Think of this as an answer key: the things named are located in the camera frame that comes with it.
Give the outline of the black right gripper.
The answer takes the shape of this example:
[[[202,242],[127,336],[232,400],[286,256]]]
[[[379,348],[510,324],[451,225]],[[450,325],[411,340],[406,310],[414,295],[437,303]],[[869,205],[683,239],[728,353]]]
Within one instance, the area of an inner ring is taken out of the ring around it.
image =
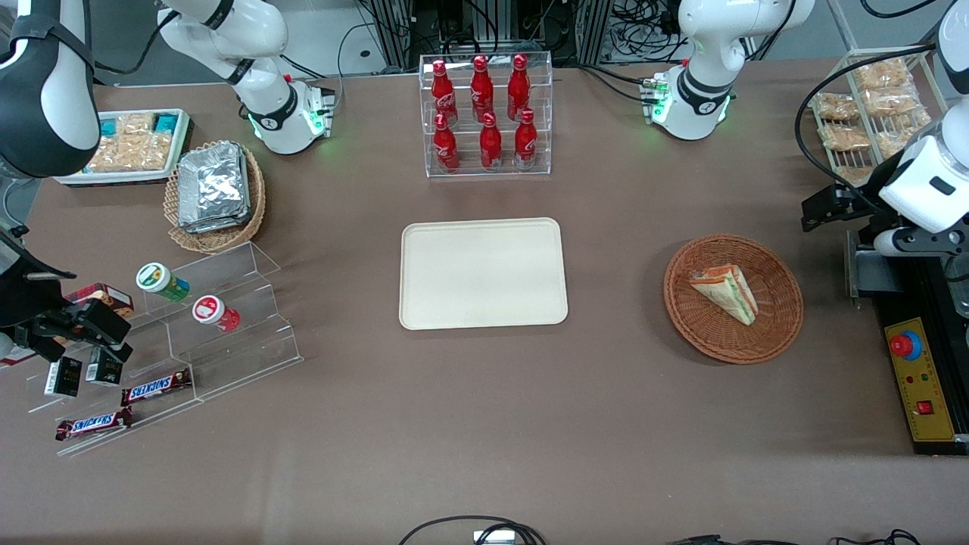
[[[66,352],[68,339],[62,335],[37,335],[33,326],[46,313],[59,313],[69,306],[62,295],[61,280],[75,278],[76,273],[52,268],[29,252],[2,255],[3,349],[28,349],[45,361],[59,361]],[[95,345],[89,362],[124,365],[133,351],[130,344]]]

